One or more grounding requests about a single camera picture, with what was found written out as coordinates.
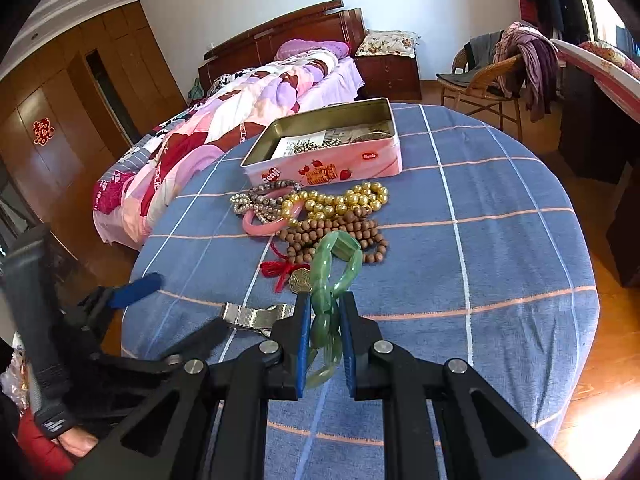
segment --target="red chinese character decoration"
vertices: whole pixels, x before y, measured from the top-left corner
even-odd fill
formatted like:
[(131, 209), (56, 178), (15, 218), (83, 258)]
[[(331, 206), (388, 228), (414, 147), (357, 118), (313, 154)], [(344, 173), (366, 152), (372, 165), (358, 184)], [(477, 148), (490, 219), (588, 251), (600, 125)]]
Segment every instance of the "red chinese character decoration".
[(36, 136), (36, 138), (33, 139), (33, 143), (44, 146), (47, 143), (47, 141), (51, 137), (53, 137), (53, 132), (55, 131), (56, 129), (53, 126), (51, 126), (51, 123), (49, 122), (49, 118), (45, 117), (44, 119), (35, 121), (33, 123), (33, 134)]

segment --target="green jade bracelet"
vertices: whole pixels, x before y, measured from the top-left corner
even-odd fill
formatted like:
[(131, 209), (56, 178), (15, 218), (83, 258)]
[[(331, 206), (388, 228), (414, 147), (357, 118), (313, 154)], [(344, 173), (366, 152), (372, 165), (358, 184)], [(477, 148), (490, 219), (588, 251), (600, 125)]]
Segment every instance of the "green jade bracelet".
[[(329, 285), (332, 254), (344, 260), (347, 267), (335, 283)], [(323, 350), (324, 365), (306, 377), (306, 387), (316, 388), (334, 374), (342, 358), (340, 311), (338, 297), (344, 293), (362, 267), (362, 250), (355, 238), (344, 231), (332, 231), (322, 238), (311, 262), (311, 306), (316, 317), (311, 324), (310, 349), (307, 368), (313, 364), (319, 349)]]

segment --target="blue gripper pad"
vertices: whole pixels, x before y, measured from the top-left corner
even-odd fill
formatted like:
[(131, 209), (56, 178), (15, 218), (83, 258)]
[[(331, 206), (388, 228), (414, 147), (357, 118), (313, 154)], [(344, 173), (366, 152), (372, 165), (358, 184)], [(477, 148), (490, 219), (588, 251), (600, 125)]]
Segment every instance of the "blue gripper pad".
[(311, 334), (311, 294), (306, 295), (304, 315), (300, 327), (300, 346), (298, 346), (298, 366), (296, 369), (296, 391), (302, 398), (306, 382), (306, 358), (309, 352), (309, 336)]
[(338, 308), (340, 309), (340, 336), (342, 338), (342, 355), (344, 357), (344, 375), (347, 380), (349, 395), (353, 398), (355, 397), (356, 387), (356, 356), (353, 351), (351, 327), (344, 306), (344, 296), (338, 298)]
[(164, 277), (162, 274), (153, 272), (135, 282), (129, 283), (129, 285), (115, 288), (109, 299), (109, 306), (117, 310), (126, 308), (158, 290), (163, 283)]

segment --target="wooden headboard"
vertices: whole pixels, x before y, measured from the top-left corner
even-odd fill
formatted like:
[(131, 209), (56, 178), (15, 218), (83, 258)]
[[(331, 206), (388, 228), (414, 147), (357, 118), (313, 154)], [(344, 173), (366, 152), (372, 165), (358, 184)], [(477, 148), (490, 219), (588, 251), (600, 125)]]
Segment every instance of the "wooden headboard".
[(328, 13), (343, 6), (342, 0), (332, 0), (295, 10), (219, 44), (204, 55), (205, 63), (198, 69), (202, 88), (206, 92), (222, 74), (273, 61), (280, 45), (295, 38), (343, 41), (349, 44), (353, 56), (366, 33), (360, 9)]

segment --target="purple pillow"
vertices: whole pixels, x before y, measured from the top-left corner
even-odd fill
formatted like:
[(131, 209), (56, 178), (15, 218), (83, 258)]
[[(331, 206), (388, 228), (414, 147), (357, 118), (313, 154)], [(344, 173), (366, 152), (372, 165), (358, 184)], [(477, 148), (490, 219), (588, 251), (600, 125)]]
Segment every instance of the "purple pillow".
[(274, 57), (273, 60), (284, 61), (288, 57), (296, 56), (297, 54), (315, 48), (324, 48), (329, 52), (333, 52), (338, 59), (349, 55), (349, 45), (341, 41), (289, 40), (280, 45), (280, 48), (276, 52), (276, 57)]

